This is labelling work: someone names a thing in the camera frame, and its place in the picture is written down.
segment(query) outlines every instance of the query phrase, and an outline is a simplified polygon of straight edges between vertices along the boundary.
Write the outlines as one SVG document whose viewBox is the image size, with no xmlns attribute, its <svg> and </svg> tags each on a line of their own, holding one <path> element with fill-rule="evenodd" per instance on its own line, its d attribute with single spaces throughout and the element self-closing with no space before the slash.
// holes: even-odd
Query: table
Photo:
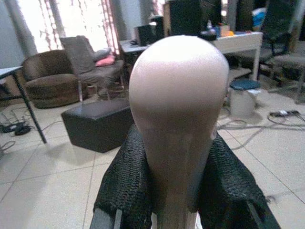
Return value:
<svg viewBox="0 0 305 229">
<path fill-rule="evenodd" d="M 10 96 L 10 97 L 1 98 L 0 101 L 11 100 L 11 99 L 21 99 L 22 98 L 24 100 L 24 103 L 26 104 L 26 106 L 28 108 L 28 111 L 30 112 L 30 115 L 31 115 L 31 117 L 32 117 L 32 119 L 34 121 L 34 124 L 35 124 L 35 126 L 36 126 L 36 128 L 38 130 L 38 133 L 39 133 L 42 141 L 44 143 L 47 143 L 46 138 L 45 138 L 45 136 L 44 136 L 44 134 L 43 134 L 43 132 L 42 132 L 38 122 L 37 122 L 35 114 L 34 114 L 34 112 L 32 110 L 32 107 L 30 105 L 29 99 L 27 98 L 27 96 L 26 96 L 26 94 L 25 94 L 25 92 L 23 90 L 23 87 L 22 87 L 22 85 L 20 84 L 20 82 L 19 82 L 19 80 L 17 78 L 16 71 L 21 69 L 21 68 L 22 68 L 22 66 L 0 69 L 0 80 L 4 79 L 4 78 L 6 78 L 6 77 L 8 77 L 10 75 L 12 75 L 12 77 L 13 77 L 13 79 L 14 79 L 14 81 L 15 81 L 15 83 L 16 83 L 19 91 L 20 91 L 20 94 L 21 94 L 21 95 L 17 95 L 17 96 Z"/>
<path fill-rule="evenodd" d="M 231 37 L 220 37 L 215 41 L 211 41 L 222 54 L 254 50 L 255 59 L 253 62 L 252 80 L 257 80 L 257 72 L 259 66 L 259 55 L 262 45 L 263 33 L 252 32 L 238 34 Z M 125 55 L 131 53 L 139 54 L 146 50 L 149 46 L 130 45 L 130 40 L 120 41 L 120 46 Z"/>
</svg>

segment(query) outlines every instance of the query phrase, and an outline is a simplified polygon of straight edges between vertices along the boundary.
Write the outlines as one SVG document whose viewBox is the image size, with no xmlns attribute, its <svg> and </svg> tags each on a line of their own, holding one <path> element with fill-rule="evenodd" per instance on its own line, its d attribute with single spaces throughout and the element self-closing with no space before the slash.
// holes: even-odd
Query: black leather ottoman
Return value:
<svg viewBox="0 0 305 229">
<path fill-rule="evenodd" d="M 100 153 L 119 147 L 133 124 L 124 99 L 83 104 L 61 116 L 73 145 Z"/>
</svg>

